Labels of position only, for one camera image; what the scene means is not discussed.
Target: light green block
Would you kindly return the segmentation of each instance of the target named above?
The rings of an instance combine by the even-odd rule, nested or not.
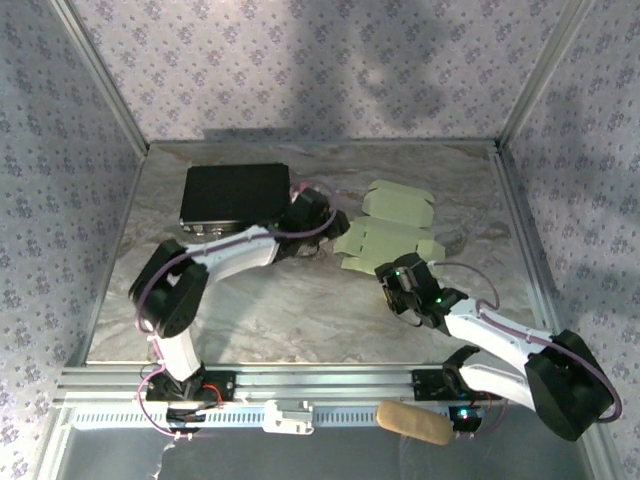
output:
[[[405,195],[420,197],[425,199],[429,203],[435,203],[436,201],[431,192],[428,192],[427,190],[422,190],[421,188],[415,187],[407,187],[406,185],[390,182],[388,180],[375,180],[371,185],[369,185],[369,190],[375,190],[378,188],[384,188],[386,190],[392,190],[396,193],[403,193]]]
[[[356,270],[368,275],[375,275],[376,268],[382,265],[382,263],[378,263],[374,260],[367,260],[364,258],[347,257],[342,260],[341,268],[343,268],[344,270]]]
[[[366,235],[366,226],[351,222],[349,230],[344,235],[338,237],[333,245],[334,253],[346,253],[348,255],[360,255],[362,240]]]
[[[372,217],[418,228],[433,223],[433,207],[424,198],[383,188],[367,193],[362,211]]]

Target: red wire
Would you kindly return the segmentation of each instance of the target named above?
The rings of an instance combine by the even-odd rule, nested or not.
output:
[[[491,404],[493,402],[493,399],[491,398],[491,394],[489,392],[482,392],[482,393],[484,393],[487,397],[487,400],[489,400],[489,406],[487,407],[487,412],[488,412],[489,410],[491,410]],[[473,407],[476,404],[477,400],[478,400],[478,395],[476,394],[475,398],[471,400],[471,403],[467,408]]]
[[[202,388],[215,390],[215,392],[218,394],[218,403],[222,403],[222,394],[220,393],[220,390],[218,389],[218,387],[216,387],[215,385],[212,385],[211,383],[205,383],[202,385]]]

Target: white bracket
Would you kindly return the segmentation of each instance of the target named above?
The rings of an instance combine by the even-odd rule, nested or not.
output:
[[[526,378],[482,364],[464,365],[460,376],[471,390],[489,392],[536,411]]]
[[[272,263],[278,253],[278,242],[274,238],[255,238],[268,233],[269,230],[266,228],[254,225],[243,232],[213,242],[189,245],[186,251],[190,253],[213,247],[220,248],[220,250],[207,255],[198,255],[193,259],[194,262],[207,267],[208,283],[211,284],[244,270],[264,267]],[[222,248],[228,244],[233,244],[233,246]]]
[[[264,405],[262,429],[267,433],[311,435],[313,406],[307,401],[268,400]]]
[[[525,327],[494,312],[488,314],[494,321],[521,332],[525,337],[535,336],[550,340],[550,332]],[[455,304],[451,309],[451,313],[445,317],[445,323],[452,337],[479,346],[483,350],[501,358],[524,375],[526,375],[524,366],[529,360],[529,355],[540,353],[545,348],[498,330],[478,318],[475,300],[471,298]]]

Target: white clip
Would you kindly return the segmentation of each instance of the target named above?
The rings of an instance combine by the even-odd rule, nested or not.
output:
[[[262,429],[267,433],[311,435],[313,406],[306,401],[268,400],[264,404]]]

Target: cable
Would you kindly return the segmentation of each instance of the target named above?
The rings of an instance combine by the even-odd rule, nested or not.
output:
[[[514,337],[522,338],[522,339],[526,340],[529,343],[535,343],[535,344],[538,344],[538,345],[542,345],[543,347],[552,348],[552,349],[554,349],[554,350],[566,355],[567,357],[569,357],[574,362],[577,362],[581,367],[583,367],[585,370],[587,370],[591,375],[596,377],[598,379],[598,381],[600,383],[602,383],[606,387],[606,389],[609,391],[609,394],[613,398],[613,404],[614,404],[613,413],[608,417],[599,418],[596,421],[597,423],[615,422],[618,418],[620,418],[622,416],[622,400],[620,399],[620,395],[618,394],[618,391],[613,386],[611,381],[600,370],[598,370],[596,367],[591,365],[589,362],[587,362],[580,355],[576,355],[571,350],[568,350],[567,348],[564,348],[562,345],[558,345],[557,343],[550,342],[549,340],[545,340],[544,338],[535,337],[535,336],[532,336],[532,335],[527,335],[525,333],[520,332],[519,330],[513,329],[511,327],[507,327],[506,325],[503,325],[500,322],[496,322],[495,320],[493,320],[491,317],[487,316],[482,311],[482,306],[483,305],[486,305],[491,310],[498,310],[499,307],[500,307],[500,296],[498,295],[498,290],[496,289],[496,287],[493,284],[493,282],[491,281],[491,279],[488,276],[486,276],[482,271],[480,271],[479,269],[477,269],[474,266],[467,265],[466,263],[461,263],[461,262],[434,262],[433,265],[435,265],[435,266],[452,265],[452,266],[457,266],[457,267],[464,267],[464,268],[467,268],[467,269],[477,273],[482,278],[484,278],[487,281],[487,283],[489,284],[489,286],[491,287],[491,290],[493,290],[493,294],[495,296],[496,301],[495,301],[495,305],[492,305],[491,303],[489,303],[485,299],[477,300],[476,301],[476,312],[478,313],[478,316],[482,320],[487,322],[489,325],[491,325],[492,327],[497,328],[498,330],[502,330],[503,332],[508,333],[509,335],[513,335]]]
[[[491,404],[493,402],[493,399],[491,398],[491,394],[489,392],[476,392],[476,396],[473,397],[473,400],[471,400],[471,403],[467,406],[467,408],[471,408],[476,404],[480,394],[483,394],[484,396],[487,397],[487,400],[489,400],[489,405],[487,406],[487,410],[486,410],[488,412],[489,410],[491,410]]]
[[[576,355],[571,350],[564,348],[562,345],[558,345],[557,343],[550,342],[549,340],[545,340],[544,338],[536,337],[533,335],[527,335],[511,327],[502,325],[501,323],[496,322],[491,317],[486,315],[484,312],[480,311],[479,307],[476,307],[476,308],[478,308],[478,311],[479,311],[478,315],[480,316],[480,318],[482,318],[485,322],[487,322],[492,327],[502,330],[503,332],[508,333],[509,335],[513,335],[514,337],[522,338],[527,342],[536,343],[538,345],[542,345],[543,347],[552,348],[566,355],[574,362],[577,362],[581,367],[587,370],[591,375],[596,377],[598,381],[602,383],[605,386],[605,388],[609,391],[609,394],[613,398],[613,404],[614,404],[613,413],[608,417],[599,418],[598,420],[596,420],[596,423],[615,422],[618,418],[622,416],[622,400],[616,388],[613,386],[611,381],[606,377],[606,375],[604,375],[600,370],[598,370],[596,367],[594,367],[589,362],[587,362],[580,355]]]
[[[479,268],[474,267],[473,265],[469,265],[467,263],[462,263],[462,262],[429,262],[429,264],[434,265],[436,267],[444,267],[447,265],[451,265],[453,267],[462,267],[462,268],[466,268],[467,270],[471,270],[472,272],[478,274],[479,276],[481,276],[482,278],[485,279],[485,281],[487,282],[487,284],[489,284],[489,287],[491,287],[491,291],[493,291],[493,297],[495,298],[495,304],[491,304],[489,303],[489,301],[481,298],[480,300],[478,300],[478,302],[482,302],[483,305],[486,305],[487,307],[489,307],[492,310],[500,310],[500,295],[498,294],[498,289],[496,288],[496,286],[493,284],[493,282],[491,281],[491,279]]]
[[[218,394],[218,404],[222,403],[222,394],[220,393],[220,390],[218,389],[218,387],[216,387],[211,383],[205,383],[202,385],[202,388],[205,388],[208,390],[214,390]]]
[[[502,409],[500,410],[500,414],[498,415],[498,418],[496,418],[496,421],[493,422],[491,425],[489,425],[487,428],[483,428],[482,430],[479,430],[474,435],[486,435],[497,430],[500,424],[502,423],[502,421],[504,420],[504,417],[507,415],[508,408],[509,408],[509,401],[505,400],[502,403]]]
[[[151,362],[151,363],[146,363],[144,364],[142,367],[140,367],[140,371],[138,372],[140,375],[140,380],[144,379],[144,369],[147,367],[154,367],[154,368],[160,368],[160,364],[157,362]]]
[[[147,375],[146,377],[144,377],[142,379],[142,381],[140,382],[140,385],[138,385],[138,390],[136,391],[136,399],[138,401],[138,405],[140,406],[140,410],[142,411],[142,414],[146,417],[146,419],[149,421],[149,423],[151,424],[151,426],[157,430],[158,432],[162,433],[163,435],[166,435],[168,437],[175,437],[176,434],[170,432],[169,430],[165,430],[164,428],[162,428],[160,425],[158,425],[155,420],[153,420],[153,418],[151,418],[151,415],[149,415],[149,412],[147,412],[147,409],[144,408],[144,403],[142,401],[142,389],[144,388],[144,386],[149,383],[149,381],[155,377],[156,375],[160,375],[161,373],[164,373],[166,371],[167,367],[162,364],[162,366],[157,369],[154,370],[153,372],[151,372],[149,375]]]

